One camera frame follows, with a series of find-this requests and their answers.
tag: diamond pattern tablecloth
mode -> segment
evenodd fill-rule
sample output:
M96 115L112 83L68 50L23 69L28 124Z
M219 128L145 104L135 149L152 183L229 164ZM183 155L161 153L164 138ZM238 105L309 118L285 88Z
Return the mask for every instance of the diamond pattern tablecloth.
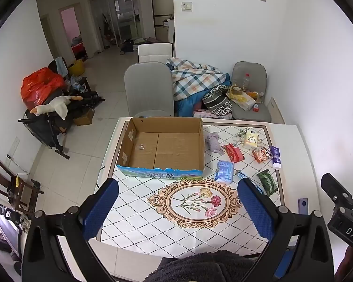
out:
M221 145L233 143L232 136L245 126L204 125L206 132L218 132ZM252 127L262 141L269 145L265 127ZM241 147L245 159L234 165L247 176L261 182L256 174L268 169L276 182L281 183L279 173L272 168L271 160L258 163L252 152ZM203 177L214 179L217 162L229 161L228 155L205 150L205 169ZM171 184L172 180L149 179L125 176L116 167L113 178L119 182L119 197L107 215L100 240L123 249L169 258L183 258L201 252L228 250L240 255L261 252L266 239L260 237L245 207L238 214L214 228L181 228L156 212L147 198L159 189ZM238 178L234 177L231 188L237 189ZM281 204L279 192L271 197L275 205Z

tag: pink wall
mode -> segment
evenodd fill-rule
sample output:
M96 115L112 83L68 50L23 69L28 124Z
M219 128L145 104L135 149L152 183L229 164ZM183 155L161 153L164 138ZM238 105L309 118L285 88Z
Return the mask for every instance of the pink wall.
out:
M69 43L71 43L74 37L80 35L79 25L77 23L76 14L74 8L68 8L61 12L61 18L63 19L64 28L67 33Z

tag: person's hand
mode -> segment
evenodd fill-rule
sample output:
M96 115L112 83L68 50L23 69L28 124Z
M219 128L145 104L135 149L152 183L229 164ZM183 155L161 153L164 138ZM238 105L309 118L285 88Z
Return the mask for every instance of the person's hand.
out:
M335 273L335 282L342 282L345 276L353 267L353 247L348 246L345 256Z

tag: oval ornate frame print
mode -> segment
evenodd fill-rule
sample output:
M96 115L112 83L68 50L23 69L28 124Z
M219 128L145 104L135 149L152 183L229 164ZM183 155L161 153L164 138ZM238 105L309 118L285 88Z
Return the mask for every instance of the oval ornate frame print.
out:
M237 190L214 180L182 180L147 198L156 211L182 228L214 228L238 213Z

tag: gray chair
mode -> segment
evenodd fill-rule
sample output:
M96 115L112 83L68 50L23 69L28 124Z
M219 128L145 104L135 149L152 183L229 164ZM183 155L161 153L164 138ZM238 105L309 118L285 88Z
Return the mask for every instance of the gray chair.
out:
M241 86L246 73L250 75L249 90L259 93L263 92L265 94L267 87L267 72L265 68L258 63L237 62L233 68L232 84ZM258 104L258 112L255 112L252 109L246 111L233 101L231 101L231 103L232 116L235 120L271 122L271 114L264 103Z
M161 62L131 65L124 73L131 117L174 117L171 71Z

